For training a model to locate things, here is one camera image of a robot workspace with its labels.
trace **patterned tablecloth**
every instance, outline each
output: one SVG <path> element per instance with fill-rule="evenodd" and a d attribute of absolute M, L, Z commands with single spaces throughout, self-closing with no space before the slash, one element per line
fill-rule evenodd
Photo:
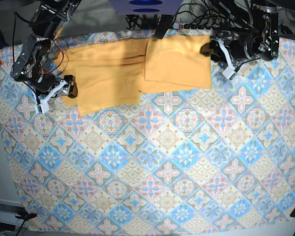
<path fill-rule="evenodd" d="M 59 41 L 65 48 L 151 36 Z M 8 75 L 12 49 L 0 57 L 1 134 L 20 200 L 38 214 L 30 230 L 195 234 L 290 220 L 295 41 L 281 39 L 278 60 L 245 65 L 226 83 L 213 63 L 212 89 L 144 95 L 83 117 L 60 99 L 47 115 L 35 114 L 29 90 Z"/>

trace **orange fabric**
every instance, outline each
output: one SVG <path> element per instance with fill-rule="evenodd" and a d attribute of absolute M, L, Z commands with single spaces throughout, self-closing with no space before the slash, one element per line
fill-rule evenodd
<path fill-rule="evenodd" d="M 210 58 L 200 55 L 208 41 L 209 36 L 131 38 L 68 49 L 60 68 L 64 75 L 75 76 L 78 96 L 62 98 L 86 115 L 137 104 L 142 93 L 211 88 Z"/>

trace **black cable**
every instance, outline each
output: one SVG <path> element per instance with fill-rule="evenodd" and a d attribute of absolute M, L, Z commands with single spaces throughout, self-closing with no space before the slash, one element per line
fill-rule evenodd
<path fill-rule="evenodd" d="M 50 70 L 50 71 L 47 71 L 47 72 L 42 72 L 42 73 L 41 73 L 42 75 L 46 75 L 46 74 L 50 74 L 51 72 L 54 72 L 55 70 L 57 70 L 57 69 L 60 67 L 60 65 L 61 65 L 62 62 L 63 62 L 63 59 L 64 59 L 64 52 L 63 52 L 63 50 L 62 50 L 60 47 L 58 47 L 58 45 L 56 44 L 55 41 L 53 41 L 53 42 L 54 42 L 54 45 L 60 50 L 60 52 L 61 52 L 61 54 L 62 54 L 62 59 L 61 59 L 61 62 L 59 63 L 59 65 L 58 65 L 56 68 L 54 68 L 54 69 L 52 69 L 52 70 Z"/>
<path fill-rule="evenodd" d="M 139 25 L 138 21 L 140 20 L 139 15 L 127 15 L 126 22 L 128 23 L 127 30 L 134 30 L 136 26 L 142 29 L 142 25 Z"/>
<path fill-rule="evenodd" d="M 252 15 L 252 10 L 251 10 L 251 8 L 249 6 L 248 0 L 244 0 L 244 2 L 246 4 L 246 8 L 247 8 L 248 15 L 249 15 L 249 21 L 250 21 L 249 23 L 250 23 L 251 26 L 253 26 L 253 24 L 254 24 L 254 17 Z"/>
<path fill-rule="evenodd" d="M 12 55 L 13 55 L 13 65 L 14 65 L 14 63 L 15 63 L 15 58 L 14 58 L 14 36 L 15 36 L 15 28 L 16 28 L 16 16 L 14 15 L 13 34 L 12 34 Z"/>
<path fill-rule="evenodd" d="M 240 68 L 243 66 L 243 65 L 245 65 L 246 63 L 248 63 L 248 62 L 252 62 L 252 61 L 255 61 L 255 60 L 259 60 L 260 58 L 254 58 L 254 59 L 251 59 L 251 60 L 247 60 L 247 61 L 244 61 L 244 62 L 242 62 L 236 69 L 235 69 L 235 72 L 237 73 L 237 72 L 239 72 L 239 70 L 240 70 Z"/>
<path fill-rule="evenodd" d="M 250 2 L 250 9 L 252 10 L 253 6 L 254 6 L 255 0 L 251 0 Z"/>
<path fill-rule="evenodd" d="M 200 22 L 202 20 L 207 20 L 205 24 L 208 24 L 209 21 L 210 21 L 210 19 L 211 19 L 211 17 L 212 17 L 212 14 L 210 14 L 210 15 L 201 15 L 201 16 L 198 16 L 196 19 L 194 19 L 190 24 L 191 25 L 194 24 L 200 18 L 201 18 Z"/>
<path fill-rule="evenodd" d="M 17 13 L 17 12 L 14 12 L 14 15 L 16 15 L 21 21 L 24 21 L 25 23 L 27 23 L 27 24 L 33 24 L 33 25 L 41 25 L 41 24 L 45 24 L 45 23 L 48 23 L 48 22 L 50 22 L 50 21 L 52 21 L 53 19 L 55 19 L 65 8 L 66 8 L 66 6 L 68 5 L 68 3 L 69 3 L 69 1 L 70 0 L 68 0 L 67 1 L 67 3 L 64 5 L 64 7 L 61 9 L 61 10 L 59 10 L 59 11 L 57 11 L 53 16 L 52 16 L 52 18 L 50 18 L 49 20 L 46 20 L 46 21 L 41 21 L 41 22 L 32 22 L 32 21 L 28 21 L 28 20 L 26 20 L 26 19 L 24 19 L 22 16 L 20 16 L 20 14 L 19 13 Z"/>
<path fill-rule="evenodd" d="M 29 86 L 27 83 L 25 83 L 24 81 L 23 81 L 23 83 L 27 86 L 27 87 L 29 87 L 30 88 L 30 90 L 32 90 L 33 91 L 33 93 L 36 95 L 36 92 L 33 90 L 33 88 L 31 87 L 31 86 Z"/>
<path fill-rule="evenodd" d="M 24 223 L 25 223 L 25 220 L 23 220 L 23 223 L 22 223 L 21 226 L 19 227 L 19 229 L 18 229 L 18 231 L 17 231 L 17 233 L 16 233 L 15 236 L 18 236 L 18 234 L 20 233 L 21 228 L 23 227 Z"/>
<path fill-rule="evenodd" d="M 203 5 L 201 5 L 201 4 L 199 4 L 199 3 L 193 3 L 193 1 L 194 0 L 191 0 L 190 1 L 190 5 L 189 5 L 189 11 L 193 14 L 193 15 L 195 15 L 195 13 L 194 13 L 194 11 L 193 11 L 193 9 L 192 9 L 192 6 L 194 6 L 194 5 L 198 5 L 199 6 L 199 9 L 201 10 L 201 11 L 205 11 L 206 10 L 206 8 L 203 6 Z"/>
<path fill-rule="evenodd" d="M 189 13 L 190 15 L 192 15 L 192 16 L 194 16 L 194 17 L 197 17 L 195 14 L 193 14 L 191 11 L 181 11 L 181 12 L 178 12 L 177 13 L 177 15 L 179 15 L 179 14 L 182 14 L 182 13 L 185 13 L 185 12 L 187 12 L 187 13 Z"/>
<path fill-rule="evenodd" d="M 151 26 L 148 23 L 147 15 L 146 14 L 143 14 L 143 20 L 142 20 L 141 17 L 139 17 L 139 18 L 140 18 L 140 20 L 142 22 L 141 25 L 143 25 L 143 22 L 144 22 L 144 24 L 147 25 L 147 27 L 149 27 L 149 29 L 151 30 Z"/>
<path fill-rule="evenodd" d="M 176 12 L 176 14 L 175 14 L 175 17 L 174 17 L 174 20 L 173 20 L 173 23 L 174 22 L 176 22 L 176 19 L 177 19 L 177 15 L 178 15 L 178 13 L 179 13 L 179 10 L 183 7 L 183 6 L 185 6 L 185 5 L 200 5 L 200 6 L 203 6 L 202 4 L 200 4 L 200 3 L 184 3 L 184 4 L 182 4 L 182 5 L 180 5 L 180 7 L 178 8 L 178 10 L 177 10 L 177 12 Z"/>

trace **blue diamond motif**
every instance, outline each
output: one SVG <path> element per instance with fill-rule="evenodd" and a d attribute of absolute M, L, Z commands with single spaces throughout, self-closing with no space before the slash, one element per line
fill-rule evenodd
<path fill-rule="evenodd" d="M 268 131 L 266 134 L 265 134 L 265 138 L 267 139 L 267 140 L 269 140 L 269 138 L 271 138 L 273 135 L 271 134 L 271 132 L 270 131 Z"/>
<path fill-rule="evenodd" d="M 259 197 L 259 195 L 260 195 L 260 193 L 256 192 L 253 196 L 254 196 L 254 198 L 257 198 L 257 197 Z"/>
<path fill-rule="evenodd" d="M 131 201 L 131 204 L 132 204 L 134 207 L 136 207 L 139 203 L 140 203 L 140 202 L 138 202 L 138 201 L 135 200 L 135 199 L 133 199 L 133 200 Z"/>
<path fill-rule="evenodd" d="M 203 201 L 203 199 L 200 198 L 200 197 L 198 197 L 198 198 L 195 200 L 195 202 L 196 202 L 197 204 L 200 204 L 202 201 Z"/>
<path fill-rule="evenodd" d="M 125 139 L 125 141 L 131 146 L 137 139 L 133 138 L 131 134 Z"/>
<path fill-rule="evenodd" d="M 72 198 L 72 199 L 70 200 L 70 203 L 71 203 L 72 205 L 75 205 L 76 203 L 78 203 L 78 201 L 77 201 L 76 199 Z"/>
<path fill-rule="evenodd" d="M 8 140 L 7 138 L 3 141 L 3 143 L 6 145 L 6 146 L 10 146 L 10 140 Z"/>
<path fill-rule="evenodd" d="M 26 196 L 22 195 L 22 196 L 20 197 L 20 199 L 21 199 L 22 202 L 25 202 L 25 200 L 26 200 Z"/>
<path fill-rule="evenodd" d="M 273 65 L 274 69 L 276 69 L 280 65 L 280 63 L 278 62 L 278 60 L 273 60 L 271 62 L 271 64 Z"/>
<path fill-rule="evenodd" d="M 57 143 L 60 145 L 60 146 L 63 146 L 64 143 L 65 143 L 65 140 L 63 139 L 63 137 L 59 137 L 58 140 L 57 140 Z"/>
<path fill-rule="evenodd" d="M 210 136 L 207 135 L 207 133 L 204 133 L 203 135 L 201 135 L 200 140 L 205 144 L 207 142 L 207 140 L 210 139 Z"/>

